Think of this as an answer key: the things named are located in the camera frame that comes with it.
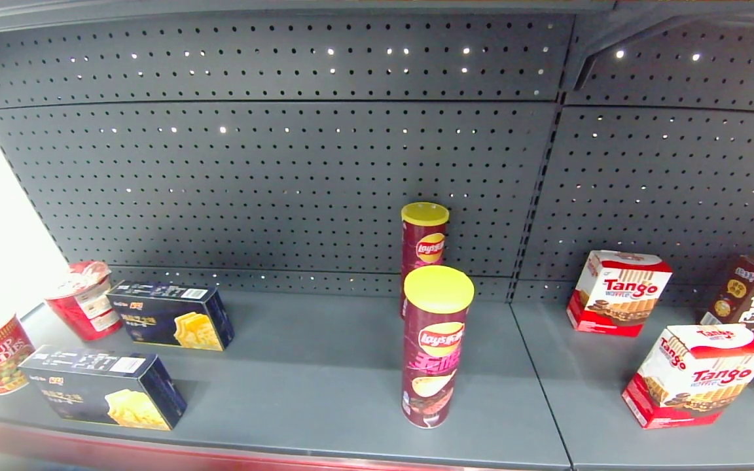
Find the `potato chip canister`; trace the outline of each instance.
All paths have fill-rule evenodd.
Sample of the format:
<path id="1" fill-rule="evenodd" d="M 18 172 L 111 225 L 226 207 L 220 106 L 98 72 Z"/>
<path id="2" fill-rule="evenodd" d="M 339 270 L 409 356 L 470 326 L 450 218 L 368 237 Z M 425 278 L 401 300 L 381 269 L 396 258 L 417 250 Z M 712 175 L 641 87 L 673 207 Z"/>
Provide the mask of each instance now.
<path id="1" fill-rule="evenodd" d="M 416 268 L 440 265 L 444 253 L 447 208 L 436 203 L 409 203 L 401 209 L 403 253 L 401 254 L 401 319 L 404 317 L 403 283 Z"/>
<path id="2" fill-rule="evenodd" d="M 404 281 L 401 409 L 422 428 L 437 427 L 450 411 L 461 360 L 473 282 L 449 266 L 422 266 Z"/>

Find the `wafer image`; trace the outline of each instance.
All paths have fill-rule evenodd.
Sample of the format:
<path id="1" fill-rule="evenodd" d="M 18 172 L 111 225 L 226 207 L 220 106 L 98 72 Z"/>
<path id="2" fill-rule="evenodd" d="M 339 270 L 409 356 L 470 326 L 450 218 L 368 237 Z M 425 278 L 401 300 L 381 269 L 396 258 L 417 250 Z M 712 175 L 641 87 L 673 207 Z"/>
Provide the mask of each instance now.
<path id="1" fill-rule="evenodd" d="M 107 415 L 122 427 L 170 430 L 147 394 L 124 389 L 104 396 L 110 406 Z"/>
<path id="2" fill-rule="evenodd" d="M 207 316 L 200 313 L 187 313 L 173 321 L 176 323 L 176 333 L 173 336 L 183 347 L 204 351 L 223 350 L 215 327 Z"/>
<path id="3" fill-rule="evenodd" d="M 689 409 L 694 415 L 709 415 L 718 412 L 719 409 L 730 405 L 741 394 L 746 384 L 731 385 L 730 387 L 694 394 L 694 396 L 689 397 L 688 402 L 683 404 L 683 407 Z"/>
<path id="4" fill-rule="evenodd" d="M 615 325 L 639 325 L 644 324 L 647 320 L 647 316 L 650 315 L 656 306 L 656 301 L 656 298 L 630 302 L 613 302 L 613 304 L 608 304 L 606 301 L 596 301 L 595 304 L 587 307 L 587 309 L 610 319 Z"/>

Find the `cracker image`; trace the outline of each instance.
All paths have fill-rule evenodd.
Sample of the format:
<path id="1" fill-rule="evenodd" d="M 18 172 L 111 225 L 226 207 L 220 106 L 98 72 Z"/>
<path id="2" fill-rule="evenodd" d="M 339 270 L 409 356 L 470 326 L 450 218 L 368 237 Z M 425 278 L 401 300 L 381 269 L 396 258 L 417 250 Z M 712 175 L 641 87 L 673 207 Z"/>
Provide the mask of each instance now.
<path id="1" fill-rule="evenodd" d="M 170 430 L 147 394 L 123 389 L 104 396 L 110 406 L 107 415 L 122 427 Z"/>
<path id="2" fill-rule="evenodd" d="M 183 347 L 204 351 L 223 350 L 215 326 L 207 316 L 200 313 L 187 313 L 173 321 L 176 323 L 176 333 L 173 336 Z"/>

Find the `product label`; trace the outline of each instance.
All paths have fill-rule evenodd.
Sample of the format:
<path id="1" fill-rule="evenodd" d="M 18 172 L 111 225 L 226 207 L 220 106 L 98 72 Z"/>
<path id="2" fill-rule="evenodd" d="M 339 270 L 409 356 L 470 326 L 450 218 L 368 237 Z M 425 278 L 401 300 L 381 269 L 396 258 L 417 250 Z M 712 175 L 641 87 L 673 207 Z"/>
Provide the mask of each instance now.
<path id="1" fill-rule="evenodd" d="M 423 262 L 438 262 L 444 251 L 444 235 L 436 232 L 423 237 L 418 241 L 415 250 L 418 258 Z"/>
<path id="2" fill-rule="evenodd" d="M 464 323 L 445 322 L 432 324 L 421 329 L 418 334 L 418 345 L 427 354 L 442 357 L 452 354 L 461 343 L 464 335 Z"/>

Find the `perforated metal panel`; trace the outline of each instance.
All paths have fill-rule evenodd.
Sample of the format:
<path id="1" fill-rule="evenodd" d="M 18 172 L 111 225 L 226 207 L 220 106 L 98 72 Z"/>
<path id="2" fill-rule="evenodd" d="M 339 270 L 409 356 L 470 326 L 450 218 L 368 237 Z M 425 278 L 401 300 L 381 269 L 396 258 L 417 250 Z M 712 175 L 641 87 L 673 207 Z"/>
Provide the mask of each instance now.
<path id="1" fill-rule="evenodd" d="M 554 99 L 571 15 L 184 15 L 0 33 L 0 107 Z"/>
<path id="2" fill-rule="evenodd" d="M 0 110 L 0 143 L 72 260 L 394 273 L 402 205 L 435 200 L 452 212 L 449 261 L 510 277 L 553 113 L 493 102 L 61 105 Z"/>
<path id="3" fill-rule="evenodd" d="M 754 113 L 564 108 L 520 279 L 577 280 L 595 249 L 659 254 L 674 284 L 754 253 Z"/>
<path id="4" fill-rule="evenodd" d="M 754 110 L 754 23 L 699 21 L 608 48 L 566 101 Z"/>

